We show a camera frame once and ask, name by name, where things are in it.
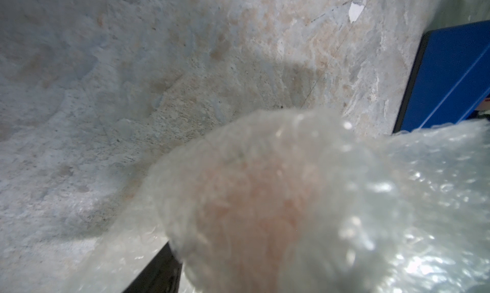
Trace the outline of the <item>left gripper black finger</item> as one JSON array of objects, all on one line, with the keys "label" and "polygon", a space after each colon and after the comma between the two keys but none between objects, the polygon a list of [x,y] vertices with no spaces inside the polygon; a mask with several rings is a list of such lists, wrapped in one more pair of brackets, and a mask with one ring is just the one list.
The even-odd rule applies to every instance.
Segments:
[{"label": "left gripper black finger", "polygon": [[178,293],[181,274],[182,264],[166,243],[123,293]]}]

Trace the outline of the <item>clear bubble wrap sheet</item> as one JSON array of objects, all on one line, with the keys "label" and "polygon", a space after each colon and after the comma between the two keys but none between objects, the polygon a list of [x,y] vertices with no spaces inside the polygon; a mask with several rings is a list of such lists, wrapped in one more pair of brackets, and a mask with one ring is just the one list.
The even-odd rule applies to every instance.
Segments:
[{"label": "clear bubble wrap sheet", "polygon": [[489,122],[258,111],[160,158],[63,292],[488,292]]}]

